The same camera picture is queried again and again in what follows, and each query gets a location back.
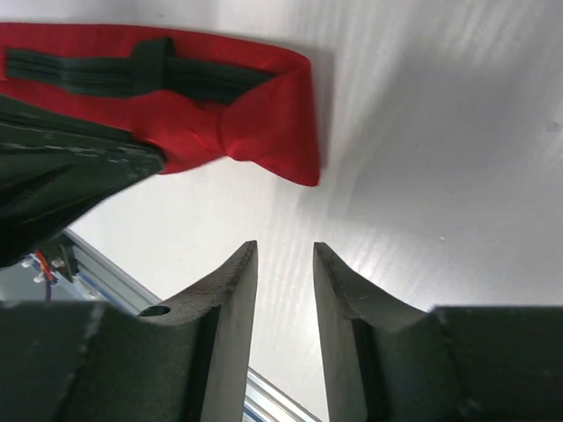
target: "red fabric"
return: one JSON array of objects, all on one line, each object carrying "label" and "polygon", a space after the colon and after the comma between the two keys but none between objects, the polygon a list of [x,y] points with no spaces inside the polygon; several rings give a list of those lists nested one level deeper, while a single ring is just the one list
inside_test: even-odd
[{"label": "red fabric", "polygon": [[49,84],[1,77],[0,95],[127,130],[139,142],[154,143],[165,152],[165,173],[230,156],[253,161],[300,185],[318,183],[311,65],[292,51],[162,28],[7,23],[0,24],[0,57],[7,47],[63,57],[129,57],[138,41],[163,37],[174,40],[178,57],[265,70],[276,77],[227,106],[193,101],[172,91],[133,98],[75,95]]}]

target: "dark green strap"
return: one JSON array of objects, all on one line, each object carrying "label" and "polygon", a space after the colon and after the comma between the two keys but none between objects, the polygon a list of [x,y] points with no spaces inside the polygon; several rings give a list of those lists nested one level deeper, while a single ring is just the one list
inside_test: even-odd
[{"label": "dark green strap", "polygon": [[71,59],[8,48],[6,75],[54,84],[73,94],[130,98],[158,90],[231,104],[273,75],[175,57],[171,39],[139,42],[127,59]]}]

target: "white surface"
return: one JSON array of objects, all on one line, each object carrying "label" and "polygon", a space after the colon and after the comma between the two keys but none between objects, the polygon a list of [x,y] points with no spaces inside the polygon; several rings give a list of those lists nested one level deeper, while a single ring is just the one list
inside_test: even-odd
[{"label": "white surface", "polygon": [[423,309],[563,303],[563,2],[0,1],[5,18],[199,28],[312,59],[320,187],[225,159],[74,230],[161,297],[258,239],[251,365],[323,420],[314,241]]}]

